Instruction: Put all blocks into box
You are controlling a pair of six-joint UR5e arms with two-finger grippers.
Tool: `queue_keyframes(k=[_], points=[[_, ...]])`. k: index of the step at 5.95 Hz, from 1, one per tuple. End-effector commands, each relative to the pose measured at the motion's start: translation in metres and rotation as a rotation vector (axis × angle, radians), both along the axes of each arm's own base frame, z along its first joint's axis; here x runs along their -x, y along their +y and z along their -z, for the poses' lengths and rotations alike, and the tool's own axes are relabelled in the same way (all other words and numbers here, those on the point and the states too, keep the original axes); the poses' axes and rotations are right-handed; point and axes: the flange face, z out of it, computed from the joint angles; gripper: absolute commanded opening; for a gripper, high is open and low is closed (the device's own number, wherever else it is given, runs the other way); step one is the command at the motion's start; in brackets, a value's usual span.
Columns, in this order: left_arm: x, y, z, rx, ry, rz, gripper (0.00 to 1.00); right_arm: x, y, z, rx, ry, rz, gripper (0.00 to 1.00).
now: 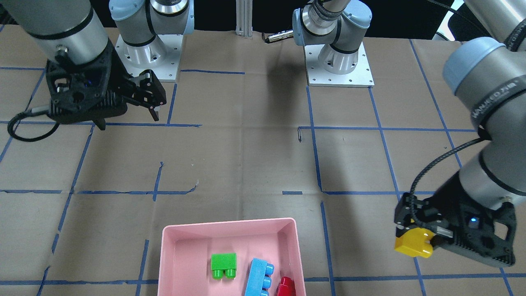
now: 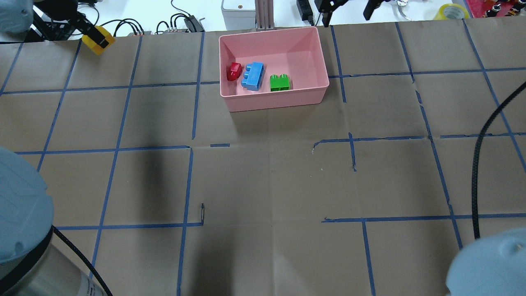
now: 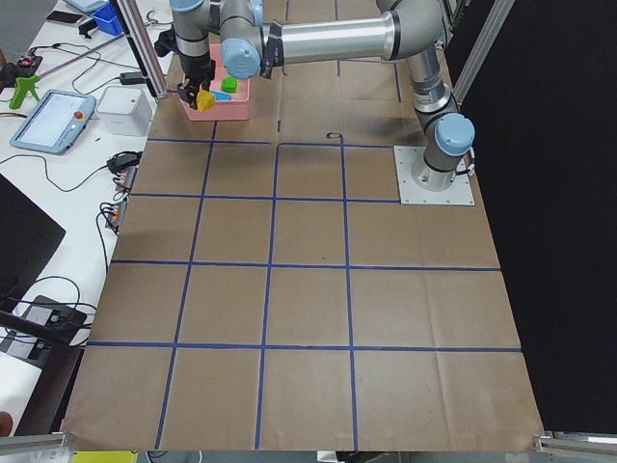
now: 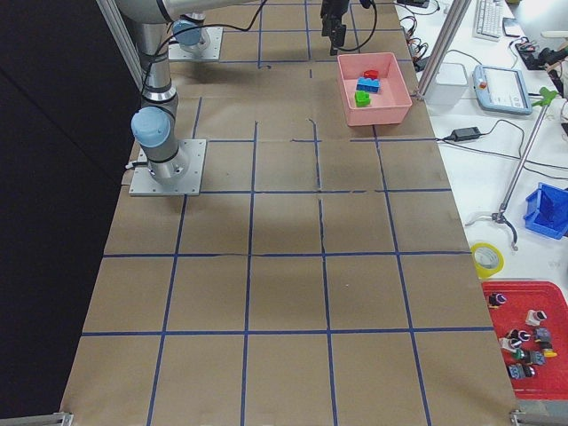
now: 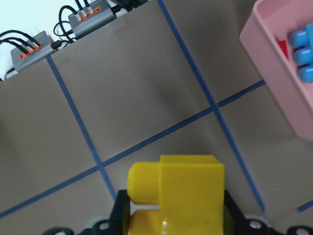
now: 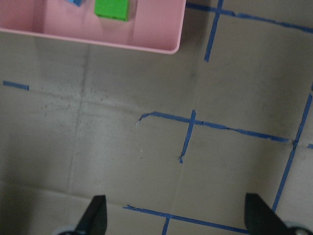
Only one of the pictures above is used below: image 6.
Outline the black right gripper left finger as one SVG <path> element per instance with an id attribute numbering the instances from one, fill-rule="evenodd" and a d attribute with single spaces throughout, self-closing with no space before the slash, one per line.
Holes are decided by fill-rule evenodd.
<path id="1" fill-rule="evenodd" d="M 104 235 L 108 226 L 107 201 L 105 195 L 96 195 L 70 235 Z"/>

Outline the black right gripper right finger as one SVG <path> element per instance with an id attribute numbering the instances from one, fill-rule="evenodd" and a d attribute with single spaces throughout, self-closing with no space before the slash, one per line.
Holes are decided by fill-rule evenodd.
<path id="1" fill-rule="evenodd" d="M 250 235 L 307 235 L 308 229 L 287 226 L 256 193 L 245 195 L 245 227 Z"/>

